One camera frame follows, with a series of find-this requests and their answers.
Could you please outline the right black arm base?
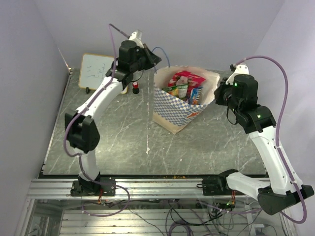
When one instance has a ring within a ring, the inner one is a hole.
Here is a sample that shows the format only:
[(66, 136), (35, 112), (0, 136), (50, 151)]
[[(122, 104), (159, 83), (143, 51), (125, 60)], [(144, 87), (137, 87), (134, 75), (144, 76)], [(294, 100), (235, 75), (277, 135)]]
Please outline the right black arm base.
[(204, 196), (228, 195), (229, 190), (226, 187), (226, 180), (223, 177), (204, 178), (201, 183), (196, 185), (202, 189)]

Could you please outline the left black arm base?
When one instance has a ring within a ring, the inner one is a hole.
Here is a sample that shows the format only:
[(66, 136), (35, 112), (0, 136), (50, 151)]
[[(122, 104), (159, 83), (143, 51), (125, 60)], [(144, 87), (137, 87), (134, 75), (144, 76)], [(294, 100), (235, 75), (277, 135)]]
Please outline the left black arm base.
[(115, 196), (116, 181), (112, 177), (102, 177), (101, 174), (98, 174), (95, 181), (101, 182), (101, 184), (78, 177), (72, 183), (70, 195), (72, 197)]

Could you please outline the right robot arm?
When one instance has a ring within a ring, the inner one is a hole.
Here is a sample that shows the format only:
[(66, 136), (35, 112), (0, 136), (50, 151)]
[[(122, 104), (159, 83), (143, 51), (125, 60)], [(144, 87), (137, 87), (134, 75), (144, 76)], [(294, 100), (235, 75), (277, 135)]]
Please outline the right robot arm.
[(258, 82), (248, 74), (233, 73), (215, 90), (216, 104), (226, 106), (236, 124), (255, 144), (269, 176), (269, 183), (231, 169), (220, 174), (217, 189), (226, 195), (232, 190), (258, 201), (263, 211), (274, 215), (314, 195), (293, 169), (278, 137), (276, 121), (266, 106), (257, 103)]

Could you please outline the blue checkered paper bag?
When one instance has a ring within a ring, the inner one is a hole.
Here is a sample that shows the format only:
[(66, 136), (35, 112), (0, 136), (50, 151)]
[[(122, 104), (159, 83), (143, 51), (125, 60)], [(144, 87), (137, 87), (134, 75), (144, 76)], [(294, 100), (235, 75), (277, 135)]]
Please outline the blue checkered paper bag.
[[(173, 75), (180, 71), (189, 71), (206, 79), (200, 85), (203, 88), (198, 105), (189, 104), (192, 89), (188, 89), (187, 96), (183, 100), (163, 91), (164, 88), (169, 87), (168, 82)], [(178, 133), (214, 101), (214, 91), (218, 87), (219, 80), (219, 73), (196, 66), (171, 66), (168, 64), (166, 67), (156, 70), (153, 121), (173, 134)]]

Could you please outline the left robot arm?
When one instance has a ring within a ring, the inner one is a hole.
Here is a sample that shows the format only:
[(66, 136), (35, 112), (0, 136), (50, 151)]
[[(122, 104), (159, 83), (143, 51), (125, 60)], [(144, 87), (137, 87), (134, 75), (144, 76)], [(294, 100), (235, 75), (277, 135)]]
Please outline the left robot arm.
[(161, 58), (146, 44), (123, 41), (114, 52), (114, 61), (101, 85), (79, 108), (65, 114), (63, 147), (69, 157), (78, 158), (79, 177), (84, 180), (83, 189), (87, 194), (95, 195), (100, 191), (95, 157), (100, 134), (96, 123), (116, 96), (134, 82), (135, 72), (151, 69), (160, 62)]

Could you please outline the red pink snack packet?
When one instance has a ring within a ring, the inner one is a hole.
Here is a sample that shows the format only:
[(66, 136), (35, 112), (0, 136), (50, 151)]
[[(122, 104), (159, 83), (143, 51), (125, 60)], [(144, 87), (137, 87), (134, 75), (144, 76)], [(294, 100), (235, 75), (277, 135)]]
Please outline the red pink snack packet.
[(180, 71), (173, 75), (168, 82), (168, 86), (188, 85), (188, 89), (193, 89), (202, 85), (206, 81), (204, 77), (193, 74), (189, 71)]

